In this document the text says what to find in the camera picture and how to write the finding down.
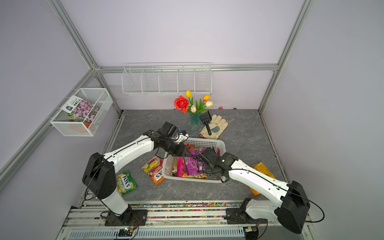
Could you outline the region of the white plastic perforated basket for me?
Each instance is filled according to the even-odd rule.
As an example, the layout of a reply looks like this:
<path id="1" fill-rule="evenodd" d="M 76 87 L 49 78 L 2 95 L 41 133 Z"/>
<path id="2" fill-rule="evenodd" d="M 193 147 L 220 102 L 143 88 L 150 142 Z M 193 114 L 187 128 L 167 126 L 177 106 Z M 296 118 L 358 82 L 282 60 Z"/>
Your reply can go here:
<path id="1" fill-rule="evenodd" d="M 221 140 L 190 138 L 184 144 L 188 148 L 184 157 L 169 154 L 164 159 L 162 176 L 170 180 L 220 183 L 221 180 L 212 174 L 213 170 L 204 163 L 201 156 L 206 149 L 223 155 L 226 152 L 225 143 Z"/>

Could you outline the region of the purple candy bag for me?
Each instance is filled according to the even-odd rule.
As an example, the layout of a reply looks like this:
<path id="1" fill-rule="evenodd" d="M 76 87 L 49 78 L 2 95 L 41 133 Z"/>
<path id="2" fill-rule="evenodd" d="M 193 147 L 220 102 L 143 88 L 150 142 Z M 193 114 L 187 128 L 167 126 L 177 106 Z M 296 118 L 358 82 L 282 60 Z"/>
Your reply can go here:
<path id="1" fill-rule="evenodd" d="M 205 174 L 205 163 L 201 158 L 204 150 L 206 150 L 206 148 L 195 148 L 187 152 L 187 156 L 184 158 L 184 166 L 188 177 Z"/>

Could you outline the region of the pink fruit ball candy bag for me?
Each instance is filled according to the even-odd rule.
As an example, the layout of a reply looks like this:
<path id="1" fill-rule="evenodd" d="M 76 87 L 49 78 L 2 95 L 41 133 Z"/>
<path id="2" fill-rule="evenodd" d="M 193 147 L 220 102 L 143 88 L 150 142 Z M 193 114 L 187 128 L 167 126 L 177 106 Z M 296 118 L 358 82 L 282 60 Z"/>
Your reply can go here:
<path id="1" fill-rule="evenodd" d="M 195 146 L 193 144 L 185 144 L 188 148 L 188 151 L 190 149 L 195 149 L 195 148 L 204 148 L 204 147 L 200 147 L 200 146 Z M 174 161 L 173 161 L 173 166 L 172 166 L 172 170 L 171 170 L 171 174 L 173 177 L 178 177 L 178 178 L 191 178 L 191 179 L 203 179 L 203 180 L 207 180 L 208 179 L 208 175 L 205 173 L 203 175 L 198 175 L 198 176 L 194 176 L 194 177 L 188 177 L 186 172 L 185 172 L 185 166 L 184 166 L 184 158 L 187 156 L 187 152 L 185 152 L 185 156 L 184 157 L 174 157 Z"/>

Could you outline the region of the orange Fox's candy bag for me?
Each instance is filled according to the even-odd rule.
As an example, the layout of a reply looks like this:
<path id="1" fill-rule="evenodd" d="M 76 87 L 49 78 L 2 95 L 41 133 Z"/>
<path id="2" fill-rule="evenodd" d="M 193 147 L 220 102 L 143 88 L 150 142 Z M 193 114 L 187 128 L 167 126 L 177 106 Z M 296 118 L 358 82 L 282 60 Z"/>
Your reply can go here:
<path id="1" fill-rule="evenodd" d="M 142 166 L 142 170 L 152 179 L 155 185 L 158 185 L 165 179 L 162 174 L 163 161 L 159 157 L 153 157 Z"/>

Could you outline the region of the yellow orange candy bag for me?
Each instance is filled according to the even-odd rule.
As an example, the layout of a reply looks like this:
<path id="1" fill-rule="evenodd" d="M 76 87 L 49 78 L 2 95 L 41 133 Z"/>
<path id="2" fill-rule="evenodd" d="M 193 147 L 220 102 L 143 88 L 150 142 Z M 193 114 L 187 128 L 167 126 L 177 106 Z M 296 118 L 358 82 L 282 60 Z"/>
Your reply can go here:
<path id="1" fill-rule="evenodd" d="M 271 173 L 271 171 L 263 163 L 253 165 L 252 168 L 276 180 L 276 177 Z"/>

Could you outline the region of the green Fox's candy bag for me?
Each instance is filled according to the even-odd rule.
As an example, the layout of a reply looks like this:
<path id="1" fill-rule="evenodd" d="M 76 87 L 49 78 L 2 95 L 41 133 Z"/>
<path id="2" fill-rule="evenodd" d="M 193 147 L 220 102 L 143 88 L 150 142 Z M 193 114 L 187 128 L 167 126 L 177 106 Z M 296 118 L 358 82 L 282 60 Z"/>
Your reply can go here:
<path id="1" fill-rule="evenodd" d="M 132 178 L 129 171 L 125 171 L 116 177 L 118 191 L 121 195 L 125 195 L 137 188 L 137 184 Z"/>

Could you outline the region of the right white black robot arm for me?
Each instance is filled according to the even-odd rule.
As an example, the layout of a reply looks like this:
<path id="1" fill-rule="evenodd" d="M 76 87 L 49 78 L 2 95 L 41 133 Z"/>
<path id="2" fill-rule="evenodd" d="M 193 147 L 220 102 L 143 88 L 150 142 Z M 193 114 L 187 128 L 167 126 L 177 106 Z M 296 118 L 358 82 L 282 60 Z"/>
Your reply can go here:
<path id="1" fill-rule="evenodd" d="M 229 225 L 256 224 L 265 219 L 279 222 L 292 233 L 302 232 L 311 204 L 301 184 L 273 179 L 230 153 L 220 156 L 214 150 L 206 149 L 199 158 L 208 173 L 222 182 L 238 181 L 270 200 L 270 203 L 262 204 L 246 198 L 239 208 L 226 209 L 225 219 Z"/>

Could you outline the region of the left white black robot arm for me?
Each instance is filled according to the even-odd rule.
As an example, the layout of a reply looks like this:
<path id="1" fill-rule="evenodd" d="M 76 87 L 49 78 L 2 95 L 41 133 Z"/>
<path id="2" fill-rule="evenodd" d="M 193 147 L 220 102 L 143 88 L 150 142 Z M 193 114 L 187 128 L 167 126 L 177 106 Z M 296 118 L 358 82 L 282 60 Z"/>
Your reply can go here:
<path id="1" fill-rule="evenodd" d="M 133 142 L 105 154 L 95 153 L 90 156 L 82 182 L 116 216 L 127 215 L 128 203 L 117 189 L 116 174 L 138 157 L 155 149 L 181 157 L 189 138 L 185 130 L 165 122 L 157 131 L 148 130 Z"/>

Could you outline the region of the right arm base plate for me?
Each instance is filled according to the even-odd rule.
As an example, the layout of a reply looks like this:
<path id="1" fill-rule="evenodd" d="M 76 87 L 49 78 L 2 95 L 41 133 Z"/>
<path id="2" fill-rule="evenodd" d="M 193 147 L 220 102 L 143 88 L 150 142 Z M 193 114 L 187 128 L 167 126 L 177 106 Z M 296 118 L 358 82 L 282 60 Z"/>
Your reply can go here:
<path id="1" fill-rule="evenodd" d="M 246 214 L 245 211 L 240 210 L 240 208 L 229 208 L 226 209 L 226 215 L 224 219 L 227 221 L 228 225 L 257 225 L 257 224 L 266 224 L 266 219 L 253 219 Z"/>

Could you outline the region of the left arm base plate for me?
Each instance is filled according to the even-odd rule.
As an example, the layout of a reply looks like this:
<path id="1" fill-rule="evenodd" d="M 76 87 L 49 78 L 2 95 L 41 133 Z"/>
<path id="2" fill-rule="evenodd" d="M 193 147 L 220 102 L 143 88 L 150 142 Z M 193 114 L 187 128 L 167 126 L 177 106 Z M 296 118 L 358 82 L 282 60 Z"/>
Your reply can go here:
<path id="1" fill-rule="evenodd" d="M 117 226 L 144 226 L 147 221 L 147 210 L 127 210 L 122 215 L 117 216 L 112 212 L 108 212 L 107 216 L 101 213 L 101 218 L 105 220 L 106 227 Z"/>

